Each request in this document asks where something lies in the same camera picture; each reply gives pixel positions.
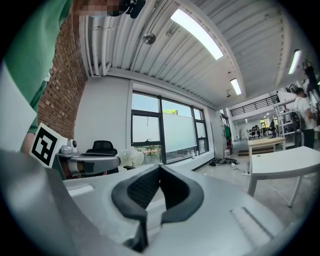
window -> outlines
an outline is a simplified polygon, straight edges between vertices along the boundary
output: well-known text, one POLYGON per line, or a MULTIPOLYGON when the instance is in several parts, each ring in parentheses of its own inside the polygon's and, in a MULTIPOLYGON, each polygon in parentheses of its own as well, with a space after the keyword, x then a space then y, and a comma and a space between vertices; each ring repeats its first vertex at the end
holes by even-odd
POLYGON ((131 145, 144 154, 143 164, 171 164, 208 151, 202 110, 161 96, 132 94, 131 145))

railing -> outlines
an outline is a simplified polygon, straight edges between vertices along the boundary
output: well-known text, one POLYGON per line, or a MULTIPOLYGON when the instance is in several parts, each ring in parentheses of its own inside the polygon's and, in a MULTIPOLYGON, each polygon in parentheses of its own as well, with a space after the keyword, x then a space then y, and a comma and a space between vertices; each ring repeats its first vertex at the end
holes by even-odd
POLYGON ((271 97, 268 98, 264 98, 261 100, 258 100, 256 102, 241 106, 241 107, 237 107, 235 109, 231 110, 231 115, 237 116, 237 115, 241 115, 250 111, 254 111, 254 110, 258 110, 267 106, 271 106, 275 103, 280 102, 278 95, 273 95, 271 97))

green shirt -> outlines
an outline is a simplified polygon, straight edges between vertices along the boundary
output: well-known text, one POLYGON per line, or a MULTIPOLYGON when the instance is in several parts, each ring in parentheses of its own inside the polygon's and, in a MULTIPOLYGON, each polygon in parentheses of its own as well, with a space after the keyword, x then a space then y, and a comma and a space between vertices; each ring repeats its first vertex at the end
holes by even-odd
MULTIPOLYGON (((72 0, 48 0, 29 17, 12 41, 4 62, 26 101, 38 113, 38 102, 52 67, 60 26, 68 17, 72 0)), ((36 133, 38 116, 30 133, 36 133)))

person in white shirt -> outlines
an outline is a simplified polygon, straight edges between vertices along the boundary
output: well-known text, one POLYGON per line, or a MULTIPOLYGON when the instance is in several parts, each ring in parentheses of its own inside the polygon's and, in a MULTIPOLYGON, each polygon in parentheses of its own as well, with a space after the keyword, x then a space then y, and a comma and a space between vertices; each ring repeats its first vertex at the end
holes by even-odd
POLYGON ((306 94, 303 88, 299 87, 296 91, 294 101, 294 109, 300 115, 300 129, 304 135, 304 146, 313 149, 315 142, 315 131, 313 120, 316 115, 311 112, 310 104, 306 99, 306 94))

window frame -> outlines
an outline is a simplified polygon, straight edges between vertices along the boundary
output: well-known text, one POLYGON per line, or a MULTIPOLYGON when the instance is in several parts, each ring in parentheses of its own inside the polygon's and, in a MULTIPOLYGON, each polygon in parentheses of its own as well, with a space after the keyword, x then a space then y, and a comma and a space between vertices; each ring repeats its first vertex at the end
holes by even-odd
POLYGON ((144 111, 144 110, 136 110, 132 109, 131 107, 131 146, 132 147, 143 147, 143 146, 161 146, 161 162, 165 165, 171 165, 180 161, 184 161, 187 159, 192 158, 192 155, 189 157, 185 157, 183 159, 171 161, 167 163, 167 156, 166 156, 166 140, 165 140, 165 129, 164 129, 164 118, 163 118, 163 108, 162 108, 162 100, 176 103, 182 106, 186 106, 190 108, 191 111, 191 117, 193 119, 193 125, 194 125, 194 135, 196 138, 196 151, 199 152, 199 155, 206 153, 209 151, 209 140, 208 140, 208 133, 207 133, 207 126, 206 126, 206 120, 204 111, 202 109, 199 109, 197 107, 193 107, 192 105, 187 105, 181 102, 178 102, 173 99, 165 98, 160 95, 156 96, 150 93, 145 93, 141 91, 132 91, 132 94, 139 94, 147 97, 152 97, 158 99, 158 112, 151 112, 151 111, 144 111), (194 109, 200 111, 201 120, 195 118, 195 112, 194 109), (133 118, 134 116, 142 116, 142 117, 152 117, 152 118, 158 118, 159 120, 159 137, 160 141, 141 141, 141 142, 133 142, 133 118), (197 123, 204 124, 204 131, 205 131, 205 137, 198 138, 198 131, 197 131, 197 123), (204 141, 206 145, 206 151, 200 153, 200 147, 199 147, 199 141, 204 141))

